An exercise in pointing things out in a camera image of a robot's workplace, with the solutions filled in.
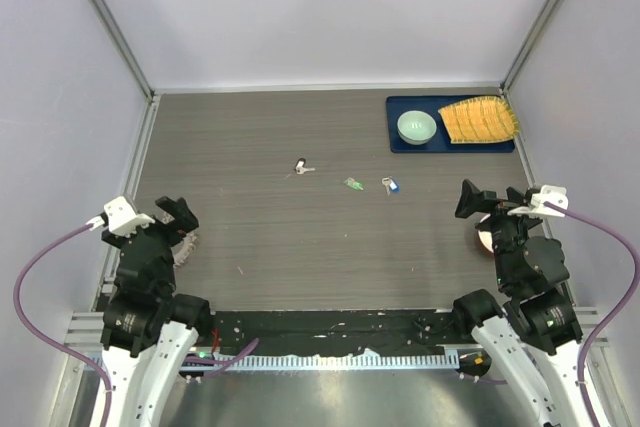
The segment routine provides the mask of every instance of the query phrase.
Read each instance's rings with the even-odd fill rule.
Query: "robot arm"
[[[104,313],[102,359],[112,383],[108,427],[154,427],[189,349],[208,334],[209,302],[177,294],[171,247],[198,221],[184,199],[156,204],[173,220],[164,224],[118,197],[92,219],[106,225],[102,239],[120,249],[115,294]],[[106,401],[101,385],[91,420],[98,427]]]
[[[491,214],[476,228],[492,234],[498,290],[511,300],[504,304],[506,318],[485,290],[457,299],[454,311],[458,327],[489,353],[505,376],[531,425],[585,427],[592,423],[578,383],[582,330],[571,302],[557,289],[569,278],[564,253],[557,240],[528,235],[541,222],[539,217],[563,216],[545,202],[566,208],[566,190],[543,186],[522,194],[509,188],[507,199],[499,199],[495,192],[464,181],[456,217]],[[585,374],[599,423],[610,426],[588,371]]]

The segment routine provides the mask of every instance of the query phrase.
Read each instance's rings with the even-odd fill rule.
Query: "green bowl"
[[[405,112],[398,119],[398,134],[407,144],[426,144],[436,135],[436,121],[419,110]]]

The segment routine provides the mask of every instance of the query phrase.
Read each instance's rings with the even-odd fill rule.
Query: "gray wooden table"
[[[518,154],[393,154],[389,95],[163,96],[137,201],[182,196],[200,219],[179,291],[245,310],[447,308],[497,293],[472,220],[453,212],[464,178],[526,188]],[[317,170],[293,174],[299,157]],[[386,176],[400,193],[386,195]]]

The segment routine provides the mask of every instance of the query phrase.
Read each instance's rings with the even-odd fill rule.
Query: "small key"
[[[389,177],[385,177],[384,179],[382,179],[382,185],[384,185],[384,188],[387,189],[387,195],[391,195],[391,189],[389,188],[389,186],[391,185],[391,179]]]
[[[305,172],[313,172],[314,169],[313,167],[311,168],[306,168],[304,165],[307,163],[306,159],[298,159],[298,162],[296,163],[296,166],[293,168],[293,170],[296,171],[296,174],[298,175],[302,175]]]
[[[316,169],[314,169],[313,167],[310,167],[308,169],[306,167],[296,167],[296,174],[302,175],[305,172],[313,172],[314,170]]]

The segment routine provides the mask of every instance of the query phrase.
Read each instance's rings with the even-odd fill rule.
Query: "cable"
[[[640,283],[640,255],[638,251],[635,249],[631,242],[627,238],[625,238],[622,234],[619,234],[615,230],[607,227],[606,225],[598,222],[597,220],[590,219],[581,214],[577,214],[576,212],[572,212],[567,209],[563,209],[562,207],[558,207],[550,202],[544,203],[545,207],[549,207],[552,210],[557,212],[561,212],[572,219],[579,220],[585,224],[588,224],[596,229],[602,230],[606,232],[610,236],[614,237],[618,242],[624,245],[631,257],[633,259],[634,272],[633,272],[633,280],[631,281],[631,285],[622,296],[620,301],[616,304],[616,306],[609,312],[604,319],[596,326],[595,329],[587,336],[587,340],[584,341],[582,349],[580,349],[580,354],[578,355],[578,384],[580,386],[580,393],[582,394],[582,399],[584,400],[585,407],[587,408],[587,413],[593,423],[594,427],[600,427],[600,423],[598,422],[598,417],[596,416],[595,410],[593,409],[593,404],[591,403],[591,399],[589,398],[589,391],[587,390],[587,385],[585,384],[585,376],[584,369],[587,364],[587,354],[589,353],[589,349],[591,345],[596,340],[596,337],[602,332],[602,330],[613,320],[613,318],[620,313],[620,311],[629,303],[633,294],[635,294],[638,284]]]
[[[71,350],[69,347],[67,347],[67,346],[65,346],[65,345],[63,345],[63,344],[61,344],[59,342],[56,342],[51,337],[47,336],[44,332],[39,330],[27,318],[26,314],[24,313],[24,309],[22,308],[22,303],[20,301],[20,289],[22,288],[22,282],[24,282],[25,277],[27,276],[27,274],[29,273],[31,268],[36,264],[36,262],[38,262],[42,257],[44,257],[46,254],[51,252],[53,249],[55,249],[57,246],[59,246],[63,242],[66,242],[67,240],[69,240],[69,239],[75,237],[76,235],[81,234],[82,232],[85,232],[85,231],[87,231],[87,230],[89,230],[91,228],[92,228],[92,226],[90,224],[89,225],[83,225],[82,227],[80,227],[80,228],[78,228],[78,229],[76,229],[76,230],[74,230],[72,232],[69,232],[67,235],[65,235],[63,237],[60,237],[55,242],[53,242],[53,243],[49,244],[48,246],[46,246],[44,249],[42,249],[40,252],[38,252],[29,262],[27,262],[27,265],[25,265],[23,267],[23,269],[20,271],[20,274],[18,274],[18,278],[16,279],[16,283],[13,286],[13,307],[16,310],[16,314],[18,314],[18,318],[20,319],[20,322],[23,323],[23,325],[27,328],[27,330],[29,330],[29,332],[31,332],[33,335],[35,335],[41,341],[43,341],[44,343],[50,345],[51,347],[54,347],[54,348],[58,349],[59,351],[64,352],[65,354],[68,354],[68,355],[70,355],[72,357],[75,357],[76,359],[84,362],[85,364],[90,366],[93,370],[95,370],[98,373],[98,375],[100,376],[100,378],[104,382],[104,386],[105,386],[105,390],[106,390],[104,411],[102,412],[102,420],[100,421],[100,427],[106,427],[107,420],[109,419],[109,411],[111,410],[111,379],[109,379],[109,375],[97,363],[95,363],[90,358],[85,357],[84,355],[76,352],[75,350]]]
[[[218,348],[219,338],[218,329],[211,332],[213,334],[213,344],[211,345],[211,358],[215,355],[216,348]]]
[[[192,364],[222,366],[221,368],[214,370],[213,372],[204,374],[202,376],[203,379],[210,379],[212,377],[216,377],[220,375],[221,373],[229,369],[233,364],[240,362],[242,359],[250,355],[251,352],[253,352],[258,346],[258,342],[259,342],[259,339],[253,339],[251,342],[249,342],[249,345],[247,345],[244,349],[242,349],[242,351],[240,351],[240,353],[231,360],[213,360],[213,359],[200,359],[200,358],[191,359],[190,358],[189,362]]]

